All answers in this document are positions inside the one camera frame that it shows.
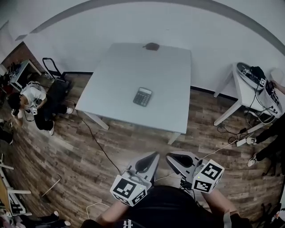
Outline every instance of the person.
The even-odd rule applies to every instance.
[[[234,204],[219,190],[202,195],[211,213],[180,188],[154,186],[135,206],[117,201],[96,221],[84,221],[81,228],[224,228],[224,224],[228,228],[252,228],[249,220],[241,218]]]
[[[0,216],[3,228],[63,228],[70,226],[69,221],[60,220],[58,211],[54,211],[49,216],[31,219],[28,216],[20,215],[7,217],[5,214]]]
[[[280,92],[285,94],[285,87],[279,85],[276,81],[272,81],[273,85]],[[282,163],[282,174],[285,175],[285,146],[283,144],[285,132],[283,126],[285,124],[285,115],[283,114],[279,119],[277,119],[268,129],[264,130],[260,135],[255,138],[247,138],[246,142],[249,145],[257,145],[268,138],[277,135],[277,138],[270,143],[266,148],[258,153],[255,153],[251,159],[248,160],[247,166],[251,167],[264,158],[269,157],[278,151],[281,152],[281,163]]]
[[[0,119],[0,139],[6,141],[10,145],[13,143],[13,133],[9,133],[4,131],[2,128],[4,127],[5,121]]]
[[[35,123],[38,129],[47,130],[53,135],[54,121],[46,116],[53,110],[56,113],[71,114],[73,109],[65,105],[57,104],[46,94],[41,87],[35,88],[32,84],[26,86],[21,93],[12,93],[8,96],[8,104],[13,109],[12,116],[20,127],[23,125],[24,111],[33,113],[34,109],[37,114],[34,115]],[[13,114],[15,110],[19,110],[18,114]]]

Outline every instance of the small white table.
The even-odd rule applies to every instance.
[[[104,129],[97,115],[173,132],[172,144],[187,130],[190,101],[190,50],[144,44],[113,44],[86,85],[76,109]],[[133,103],[139,89],[152,91],[146,107]]]
[[[214,122],[214,125],[217,126],[221,122],[223,122],[226,118],[228,118],[230,115],[232,115],[238,108],[241,106],[250,107],[254,96],[255,96],[255,90],[252,88],[249,84],[247,84],[237,73],[236,71],[236,63],[232,65],[232,70],[229,75],[225,77],[225,79],[221,82],[221,84],[218,86],[216,92],[214,93],[214,97],[217,97],[220,92],[225,88],[225,86],[230,82],[232,77],[235,80],[236,85],[236,92],[238,96],[238,100],[219,118],[216,119]],[[265,108],[262,107],[262,105],[258,102],[257,98],[254,99],[253,104],[251,105],[251,108],[257,111],[263,111]],[[271,116],[271,114],[268,111],[264,112],[265,114],[268,114]]]
[[[23,89],[22,85],[18,83],[18,80],[26,68],[28,68],[30,72],[37,72],[39,75],[41,75],[41,72],[35,67],[35,65],[29,59],[22,61],[19,73],[15,77],[12,77],[9,82],[10,85],[12,85],[18,91],[21,91]]]

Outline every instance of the black pants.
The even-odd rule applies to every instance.
[[[7,143],[10,143],[13,140],[13,135],[4,131],[0,127],[0,139],[6,141]]]
[[[256,137],[256,142],[261,143],[269,137],[277,135],[277,138],[270,143],[266,148],[261,150],[257,155],[257,161],[270,157],[272,154],[281,151],[281,162],[285,164],[285,115],[282,115],[272,126],[264,130],[259,136]]]
[[[40,130],[51,130],[53,122],[50,120],[51,113],[66,113],[67,107],[65,105],[57,104],[48,97],[47,102],[37,110],[37,115],[34,115],[37,128]]]
[[[28,216],[20,216],[22,224],[26,228],[60,228],[65,227],[64,220],[59,220],[55,214],[40,217],[36,220],[30,219]]]

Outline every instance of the black and white marker cube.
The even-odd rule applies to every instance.
[[[210,193],[220,181],[224,168],[210,160],[201,171],[194,177],[192,189]]]
[[[117,175],[110,192],[122,203],[134,206],[147,195],[147,188],[128,178]]]

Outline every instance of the hair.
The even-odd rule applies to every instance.
[[[20,109],[20,94],[12,93],[7,98],[8,104],[11,109],[19,110]]]

